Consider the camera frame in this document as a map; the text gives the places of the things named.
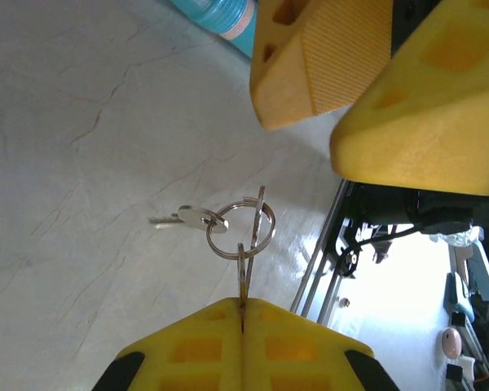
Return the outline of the teal bottle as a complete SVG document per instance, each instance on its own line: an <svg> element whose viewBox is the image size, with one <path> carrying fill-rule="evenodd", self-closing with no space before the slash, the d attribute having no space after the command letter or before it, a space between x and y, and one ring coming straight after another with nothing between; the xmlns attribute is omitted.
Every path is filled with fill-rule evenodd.
<svg viewBox="0 0 489 391"><path fill-rule="evenodd" d="M170 0L191 22L218 35L249 59L253 53L256 0Z"/></svg>

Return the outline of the aluminium front frame rail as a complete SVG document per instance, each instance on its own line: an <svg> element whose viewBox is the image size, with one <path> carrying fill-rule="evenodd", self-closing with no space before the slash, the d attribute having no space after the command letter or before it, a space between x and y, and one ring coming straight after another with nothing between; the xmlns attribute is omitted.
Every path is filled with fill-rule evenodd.
<svg viewBox="0 0 489 391"><path fill-rule="evenodd" d="M341 181L290 307L291 312L325 327L338 303L342 281L338 258L348 247L345 232L352 188L352 182Z"/></svg>

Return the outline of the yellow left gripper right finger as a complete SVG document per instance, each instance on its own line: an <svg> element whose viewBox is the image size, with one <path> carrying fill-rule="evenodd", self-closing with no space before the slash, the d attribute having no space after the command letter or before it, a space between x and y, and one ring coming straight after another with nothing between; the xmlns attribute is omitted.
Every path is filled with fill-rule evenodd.
<svg viewBox="0 0 489 391"><path fill-rule="evenodd" d="M243 391L399 391L369 346L260 299L243 354Z"/></svg>

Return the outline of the pink computer mouse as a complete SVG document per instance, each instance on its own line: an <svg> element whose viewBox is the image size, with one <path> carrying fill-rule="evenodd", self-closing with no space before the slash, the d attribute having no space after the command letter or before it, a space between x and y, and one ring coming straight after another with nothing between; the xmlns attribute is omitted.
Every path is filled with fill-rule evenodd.
<svg viewBox="0 0 489 391"><path fill-rule="evenodd" d="M447 327L441 336L441 346L444 355L449 359L458 359L462 352L462 339L454 327Z"/></svg>

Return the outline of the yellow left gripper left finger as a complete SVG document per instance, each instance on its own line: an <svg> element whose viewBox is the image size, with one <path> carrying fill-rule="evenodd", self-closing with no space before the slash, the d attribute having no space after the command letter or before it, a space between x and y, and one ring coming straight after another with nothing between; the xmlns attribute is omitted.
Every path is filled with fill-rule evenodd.
<svg viewBox="0 0 489 391"><path fill-rule="evenodd" d="M218 301L121 350L91 391L241 391L239 302Z"/></svg>

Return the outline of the silver key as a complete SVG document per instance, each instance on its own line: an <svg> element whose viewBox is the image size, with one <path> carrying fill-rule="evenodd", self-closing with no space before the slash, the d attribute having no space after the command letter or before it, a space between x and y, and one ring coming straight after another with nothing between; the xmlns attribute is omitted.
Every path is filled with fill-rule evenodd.
<svg viewBox="0 0 489 391"><path fill-rule="evenodd" d="M242 243L238 243L238 259L237 259L237 269L238 269L238 283L239 283L239 299L240 299L240 310L245 311L245 305L248 298L248 285L247 285L247 266L245 249Z"/></svg>
<svg viewBox="0 0 489 391"><path fill-rule="evenodd" d="M220 215L209 209L191 205L180 206L178 211L169 217L150 217L148 222L157 230L180 226L206 231L211 226L214 234L224 234L229 228L228 221Z"/></svg>
<svg viewBox="0 0 489 391"><path fill-rule="evenodd" d="M258 244L258 236L262 224L262 207L264 204L265 187L260 186L258 191L258 197L255 205L255 214L253 220L252 238L250 243L250 249L253 250ZM253 270L254 256L251 256L248 260L247 270L246 270L246 288L249 289L251 275Z"/></svg>

